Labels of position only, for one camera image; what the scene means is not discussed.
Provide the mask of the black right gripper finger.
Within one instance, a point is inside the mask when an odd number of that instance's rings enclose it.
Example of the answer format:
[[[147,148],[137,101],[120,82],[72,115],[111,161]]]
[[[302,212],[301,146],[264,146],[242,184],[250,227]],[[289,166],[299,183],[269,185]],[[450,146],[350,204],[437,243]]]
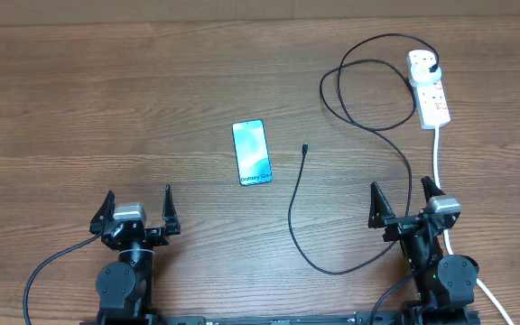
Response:
[[[389,219],[395,218],[395,213],[375,181],[370,184],[370,193],[368,227],[384,228]]]
[[[445,195],[445,193],[436,185],[436,183],[429,176],[422,177],[421,183],[426,202],[428,202],[432,197]]]

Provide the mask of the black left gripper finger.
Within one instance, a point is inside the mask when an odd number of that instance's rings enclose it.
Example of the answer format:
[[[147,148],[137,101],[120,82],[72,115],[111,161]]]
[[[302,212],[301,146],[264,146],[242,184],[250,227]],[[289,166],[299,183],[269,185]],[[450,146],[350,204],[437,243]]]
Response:
[[[115,206],[115,194],[110,190],[103,204],[90,220],[89,232],[92,235],[96,235],[104,230],[107,222],[113,218]]]
[[[167,184],[165,188],[162,219],[166,235],[179,235],[181,233],[181,223],[173,205],[172,187],[170,184]]]

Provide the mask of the Samsung Galaxy smartphone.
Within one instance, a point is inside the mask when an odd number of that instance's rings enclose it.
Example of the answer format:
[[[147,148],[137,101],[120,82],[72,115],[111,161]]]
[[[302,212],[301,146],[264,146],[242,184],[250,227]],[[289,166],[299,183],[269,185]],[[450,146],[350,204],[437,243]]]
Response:
[[[268,183],[273,180],[264,122],[260,119],[234,123],[238,179],[242,186]]]

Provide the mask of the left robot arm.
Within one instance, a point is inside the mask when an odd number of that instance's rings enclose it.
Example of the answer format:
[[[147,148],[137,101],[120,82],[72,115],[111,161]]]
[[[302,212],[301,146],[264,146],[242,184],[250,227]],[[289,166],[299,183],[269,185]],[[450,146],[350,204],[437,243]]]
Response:
[[[162,204],[163,224],[146,226],[144,206],[139,202],[117,204],[110,191],[90,221],[89,231],[117,260],[97,275],[100,303],[96,324],[164,324],[162,313],[153,307],[153,249],[168,246],[170,237],[181,233],[181,224],[167,186]]]

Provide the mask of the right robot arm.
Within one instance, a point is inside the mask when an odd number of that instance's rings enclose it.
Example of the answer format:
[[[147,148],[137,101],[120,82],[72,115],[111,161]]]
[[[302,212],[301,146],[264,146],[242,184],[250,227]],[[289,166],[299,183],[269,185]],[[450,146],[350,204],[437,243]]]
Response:
[[[382,228],[385,242],[400,244],[411,269],[399,283],[376,302],[368,322],[371,324],[479,324],[468,306],[475,300],[478,263],[466,255],[445,255],[439,235],[459,219],[458,200],[440,190],[430,177],[422,178],[426,206],[416,215],[398,217],[374,182],[370,185],[371,207],[368,226]],[[383,301],[403,285],[413,281],[418,298],[404,302],[399,311],[381,312]]]

